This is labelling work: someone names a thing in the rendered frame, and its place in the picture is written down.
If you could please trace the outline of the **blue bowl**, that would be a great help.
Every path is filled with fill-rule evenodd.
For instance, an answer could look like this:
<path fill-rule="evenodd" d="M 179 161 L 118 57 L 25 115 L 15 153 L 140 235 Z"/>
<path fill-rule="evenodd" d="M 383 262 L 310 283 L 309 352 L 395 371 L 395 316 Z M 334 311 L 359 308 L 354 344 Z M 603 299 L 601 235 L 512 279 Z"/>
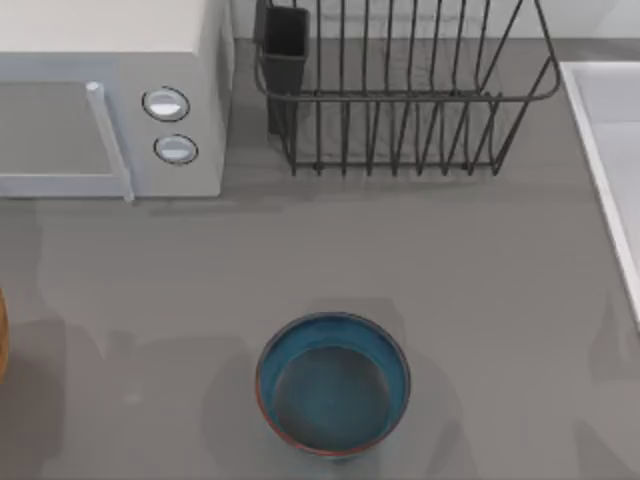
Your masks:
<path fill-rule="evenodd" d="M 285 324 L 255 367 L 258 408 L 284 443 L 343 460 L 382 443 L 399 425 L 412 390 L 396 339 L 349 312 L 314 312 Z"/>

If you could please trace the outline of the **small microwave knob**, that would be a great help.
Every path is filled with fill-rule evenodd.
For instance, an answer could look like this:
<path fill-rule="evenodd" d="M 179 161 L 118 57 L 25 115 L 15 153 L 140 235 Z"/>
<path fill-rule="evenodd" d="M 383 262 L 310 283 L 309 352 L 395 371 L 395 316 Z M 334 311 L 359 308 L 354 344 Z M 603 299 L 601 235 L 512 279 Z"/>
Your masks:
<path fill-rule="evenodd" d="M 175 134 L 156 139 L 154 152 L 167 164 L 187 165 L 198 157 L 199 149 L 189 137 Z"/>

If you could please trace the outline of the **pale microwave oven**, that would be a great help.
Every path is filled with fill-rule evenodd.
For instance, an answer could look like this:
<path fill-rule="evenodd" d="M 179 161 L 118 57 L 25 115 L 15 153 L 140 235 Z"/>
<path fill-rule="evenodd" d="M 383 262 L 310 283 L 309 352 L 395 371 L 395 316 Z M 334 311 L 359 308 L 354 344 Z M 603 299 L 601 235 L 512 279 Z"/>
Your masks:
<path fill-rule="evenodd" d="M 234 69 L 230 0 L 0 0 L 0 82 L 103 83 L 135 200 L 220 193 Z M 142 107 L 163 86 L 190 102 L 179 122 Z M 156 156 L 175 134 L 197 144 L 193 162 Z"/>

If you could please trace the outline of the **black cutlery holder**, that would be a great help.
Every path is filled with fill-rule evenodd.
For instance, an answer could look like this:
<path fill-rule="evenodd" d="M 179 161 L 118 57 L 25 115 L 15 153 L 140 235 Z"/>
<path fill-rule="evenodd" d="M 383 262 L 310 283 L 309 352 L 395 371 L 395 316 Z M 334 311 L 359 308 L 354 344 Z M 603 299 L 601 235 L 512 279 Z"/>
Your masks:
<path fill-rule="evenodd" d="M 267 90 L 297 96 L 309 53 L 310 12 L 298 6 L 256 0 L 254 41 L 262 54 Z"/>

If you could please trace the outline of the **large microwave knob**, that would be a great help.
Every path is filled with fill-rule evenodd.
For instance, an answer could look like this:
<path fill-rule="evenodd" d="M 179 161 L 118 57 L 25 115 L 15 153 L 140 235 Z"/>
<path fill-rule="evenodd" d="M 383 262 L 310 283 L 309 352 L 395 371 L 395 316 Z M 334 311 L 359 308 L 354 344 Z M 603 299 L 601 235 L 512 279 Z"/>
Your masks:
<path fill-rule="evenodd" d="M 180 90 L 163 86 L 142 96 L 144 111 L 159 122 L 179 122 L 190 112 L 190 102 Z"/>

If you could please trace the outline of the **microwave oven door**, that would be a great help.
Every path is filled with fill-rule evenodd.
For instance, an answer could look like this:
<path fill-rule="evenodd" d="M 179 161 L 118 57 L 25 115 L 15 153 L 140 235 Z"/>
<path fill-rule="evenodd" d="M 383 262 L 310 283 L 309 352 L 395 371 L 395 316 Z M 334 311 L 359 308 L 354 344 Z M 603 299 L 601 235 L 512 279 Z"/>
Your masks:
<path fill-rule="evenodd" d="M 0 197 L 122 197 L 89 82 L 0 82 Z"/>

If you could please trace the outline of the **brown wooden object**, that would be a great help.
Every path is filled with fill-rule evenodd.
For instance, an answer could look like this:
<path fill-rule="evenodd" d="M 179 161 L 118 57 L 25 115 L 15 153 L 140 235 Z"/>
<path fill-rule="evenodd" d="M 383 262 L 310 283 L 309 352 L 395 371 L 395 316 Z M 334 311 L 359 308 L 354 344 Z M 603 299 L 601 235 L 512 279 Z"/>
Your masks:
<path fill-rule="evenodd" d="M 5 376 L 9 356 L 9 323 L 6 302 L 0 288 L 0 382 Z"/>

